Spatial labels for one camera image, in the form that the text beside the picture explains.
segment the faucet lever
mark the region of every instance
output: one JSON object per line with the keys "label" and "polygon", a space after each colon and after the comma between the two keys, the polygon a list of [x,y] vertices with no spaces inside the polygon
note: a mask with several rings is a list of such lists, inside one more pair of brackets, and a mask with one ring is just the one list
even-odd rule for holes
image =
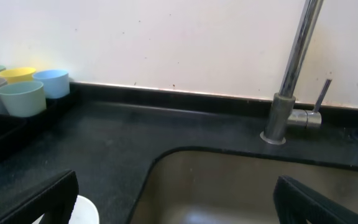
{"label": "faucet lever", "polygon": [[326,82],[324,83],[323,89],[321,90],[320,95],[318,96],[318,99],[316,101],[316,104],[314,105],[314,108],[312,110],[313,113],[317,113],[320,109],[321,103],[323,102],[324,97],[326,96],[326,93],[328,91],[328,88],[332,82],[332,79],[327,78]]}

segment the white wall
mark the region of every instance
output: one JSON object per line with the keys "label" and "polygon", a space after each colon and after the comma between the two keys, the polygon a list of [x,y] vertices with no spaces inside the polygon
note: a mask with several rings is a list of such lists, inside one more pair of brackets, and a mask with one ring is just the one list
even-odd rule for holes
{"label": "white wall", "polygon": [[[304,0],[0,0],[0,64],[78,82],[271,99]],[[358,108],[358,0],[325,0],[295,90]]]}

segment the countertop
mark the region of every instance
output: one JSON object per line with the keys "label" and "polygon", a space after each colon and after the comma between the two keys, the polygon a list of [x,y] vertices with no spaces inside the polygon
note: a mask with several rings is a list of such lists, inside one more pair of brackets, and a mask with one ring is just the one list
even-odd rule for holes
{"label": "countertop", "polygon": [[358,142],[349,137],[349,129],[327,125],[319,131],[289,130],[285,145],[271,146],[259,138],[265,122],[86,101],[0,163],[0,200],[71,169],[80,195],[98,208],[100,223],[125,223],[154,160],[184,146],[358,169]]}

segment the sink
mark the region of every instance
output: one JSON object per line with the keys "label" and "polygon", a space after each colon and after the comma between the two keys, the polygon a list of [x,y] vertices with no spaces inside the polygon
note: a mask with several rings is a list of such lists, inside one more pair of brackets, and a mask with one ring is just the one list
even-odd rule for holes
{"label": "sink", "polygon": [[273,190],[283,174],[358,213],[356,171],[180,151],[151,170],[130,223],[279,223]]}

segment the chrome faucet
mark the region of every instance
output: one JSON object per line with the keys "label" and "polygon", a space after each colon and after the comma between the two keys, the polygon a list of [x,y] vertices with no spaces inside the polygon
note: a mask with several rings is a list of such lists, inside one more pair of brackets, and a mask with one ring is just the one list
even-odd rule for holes
{"label": "chrome faucet", "polygon": [[267,125],[260,134],[260,137],[270,144],[285,143],[284,135],[287,125],[302,126],[304,128],[319,128],[321,125],[321,114],[318,110],[332,80],[326,80],[312,111],[293,109],[295,104],[293,91],[296,81],[298,81],[323,1],[306,0],[305,2],[280,91],[274,94]]}

